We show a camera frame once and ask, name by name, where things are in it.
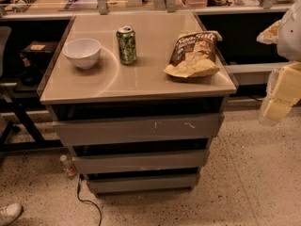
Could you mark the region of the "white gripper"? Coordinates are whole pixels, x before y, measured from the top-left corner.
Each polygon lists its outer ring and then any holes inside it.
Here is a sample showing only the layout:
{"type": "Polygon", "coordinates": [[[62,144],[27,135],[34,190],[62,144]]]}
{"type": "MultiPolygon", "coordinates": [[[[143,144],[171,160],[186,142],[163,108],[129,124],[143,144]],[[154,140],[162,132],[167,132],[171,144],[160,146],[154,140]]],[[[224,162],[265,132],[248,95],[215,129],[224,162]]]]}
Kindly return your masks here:
{"type": "Polygon", "coordinates": [[[274,126],[285,118],[301,100],[301,62],[272,70],[268,77],[266,96],[260,109],[259,122],[274,126]]]}

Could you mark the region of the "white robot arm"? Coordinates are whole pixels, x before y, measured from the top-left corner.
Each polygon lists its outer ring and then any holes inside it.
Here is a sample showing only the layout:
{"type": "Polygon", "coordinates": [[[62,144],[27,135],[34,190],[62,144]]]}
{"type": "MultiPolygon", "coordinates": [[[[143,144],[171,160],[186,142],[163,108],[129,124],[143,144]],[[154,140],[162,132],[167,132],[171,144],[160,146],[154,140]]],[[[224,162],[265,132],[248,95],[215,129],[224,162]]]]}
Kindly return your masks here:
{"type": "Polygon", "coordinates": [[[269,75],[259,121],[274,126],[301,100],[301,0],[296,0],[282,19],[263,30],[257,41],[275,44],[277,53],[289,60],[269,75]]]}

